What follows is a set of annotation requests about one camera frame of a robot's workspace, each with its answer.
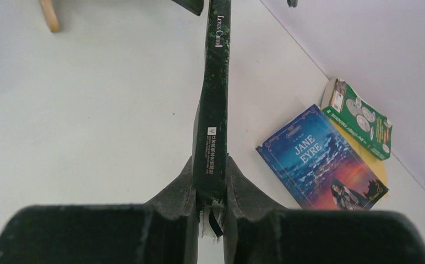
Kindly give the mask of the wooden book rack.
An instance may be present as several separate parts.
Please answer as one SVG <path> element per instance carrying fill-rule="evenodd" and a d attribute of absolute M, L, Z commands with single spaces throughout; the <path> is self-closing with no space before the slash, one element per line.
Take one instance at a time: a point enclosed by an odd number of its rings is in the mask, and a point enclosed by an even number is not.
<path fill-rule="evenodd" d="M 60 32 L 61 27 L 53 5 L 53 0 L 39 0 L 39 5 L 49 31 L 51 33 Z"/>

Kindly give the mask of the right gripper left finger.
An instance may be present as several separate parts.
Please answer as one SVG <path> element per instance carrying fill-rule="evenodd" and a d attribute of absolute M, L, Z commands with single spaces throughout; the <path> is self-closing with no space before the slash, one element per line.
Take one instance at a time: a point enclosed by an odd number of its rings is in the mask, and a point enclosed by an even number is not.
<path fill-rule="evenodd" d="M 192 163 L 144 204 L 35 205 L 0 235 L 0 263 L 196 263 Z"/>

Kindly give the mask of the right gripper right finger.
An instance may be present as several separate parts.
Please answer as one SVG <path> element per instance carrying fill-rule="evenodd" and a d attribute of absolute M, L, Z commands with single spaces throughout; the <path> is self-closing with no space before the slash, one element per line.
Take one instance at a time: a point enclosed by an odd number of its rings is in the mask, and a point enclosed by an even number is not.
<path fill-rule="evenodd" d="M 285 208 L 232 158 L 226 184 L 226 263 L 425 263 L 425 243 L 400 213 Z"/>

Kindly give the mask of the Alice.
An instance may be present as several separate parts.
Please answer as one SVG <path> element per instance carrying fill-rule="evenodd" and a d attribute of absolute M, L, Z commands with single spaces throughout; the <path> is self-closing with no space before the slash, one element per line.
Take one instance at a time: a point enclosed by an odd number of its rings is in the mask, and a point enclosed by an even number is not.
<path fill-rule="evenodd" d="M 220 238 L 226 207 L 231 1 L 210 1 L 203 86 L 194 121 L 192 176 L 203 233 Z"/>

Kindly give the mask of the blue Jane Eyre book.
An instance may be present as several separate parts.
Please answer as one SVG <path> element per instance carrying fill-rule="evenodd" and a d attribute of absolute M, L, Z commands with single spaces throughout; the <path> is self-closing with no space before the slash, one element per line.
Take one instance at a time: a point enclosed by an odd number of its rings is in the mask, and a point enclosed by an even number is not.
<path fill-rule="evenodd" d="M 370 210 L 389 191 L 315 104 L 256 151 L 303 209 Z"/>

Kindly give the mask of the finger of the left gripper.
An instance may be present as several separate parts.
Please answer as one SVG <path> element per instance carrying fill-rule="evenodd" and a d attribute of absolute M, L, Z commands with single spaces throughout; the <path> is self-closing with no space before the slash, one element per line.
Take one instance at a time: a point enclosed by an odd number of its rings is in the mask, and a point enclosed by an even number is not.
<path fill-rule="evenodd" d="M 204 8 L 204 0 L 172 0 L 182 8 L 196 16 L 200 16 Z"/>

